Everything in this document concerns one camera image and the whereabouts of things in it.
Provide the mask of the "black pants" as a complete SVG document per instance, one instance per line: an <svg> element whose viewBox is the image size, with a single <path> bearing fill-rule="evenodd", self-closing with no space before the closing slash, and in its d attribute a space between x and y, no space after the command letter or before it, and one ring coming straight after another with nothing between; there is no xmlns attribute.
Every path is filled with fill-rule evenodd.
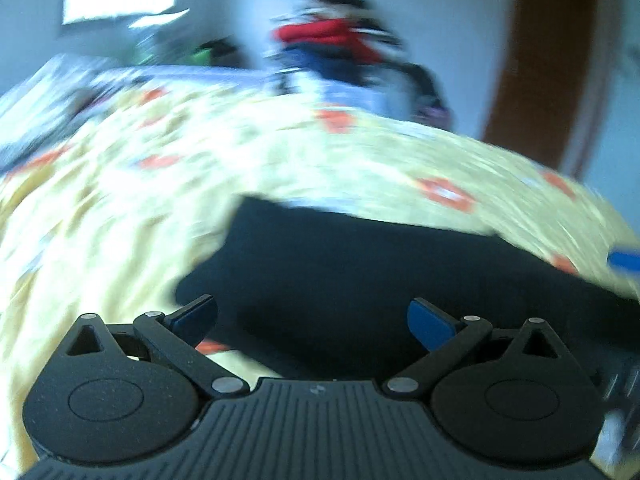
<svg viewBox="0 0 640 480"><path fill-rule="evenodd" d="M406 226L242 200L224 244L178 281L208 295L210 336L285 378L376 379L425 350L411 300L504 330L543 318L587 370L605 349L637 352L639 305L555 269L498 236Z"/></svg>

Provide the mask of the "yellow floral bed quilt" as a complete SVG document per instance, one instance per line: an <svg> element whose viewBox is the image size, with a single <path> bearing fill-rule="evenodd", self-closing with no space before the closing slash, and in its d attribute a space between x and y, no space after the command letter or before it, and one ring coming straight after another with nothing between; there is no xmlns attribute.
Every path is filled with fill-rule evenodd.
<svg viewBox="0 0 640 480"><path fill-rule="evenodd" d="M335 98L273 96L259 74L111 70L61 55L1 99L1 474L36 454L22 405L81 313L168 312L240 197L497 234L637 297L608 252L638 236L597 193L467 136Z"/></svg>

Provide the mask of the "brown wooden door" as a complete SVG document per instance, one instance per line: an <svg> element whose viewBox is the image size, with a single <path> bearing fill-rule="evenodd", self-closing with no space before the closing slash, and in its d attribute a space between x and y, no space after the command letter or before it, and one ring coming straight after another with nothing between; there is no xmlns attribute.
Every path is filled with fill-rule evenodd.
<svg viewBox="0 0 640 480"><path fill-rule="evenodd" d="M617 0L514 0L483 139L579 179L603 119Z"/></svg>

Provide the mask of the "pile of clothes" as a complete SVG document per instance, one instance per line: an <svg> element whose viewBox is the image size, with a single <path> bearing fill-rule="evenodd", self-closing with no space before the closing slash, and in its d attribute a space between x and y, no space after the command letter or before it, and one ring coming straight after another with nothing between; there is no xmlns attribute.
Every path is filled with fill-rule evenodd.
<svg viewBox="0 0 640 480"><path fill-rule="evenodd" d="M260 55L224 37L202 44L196 57L209 66L268 70L277 94L308 91L328 103L452 129L436 78L409 60L369 0L300 0L270 25Z"/></svg>

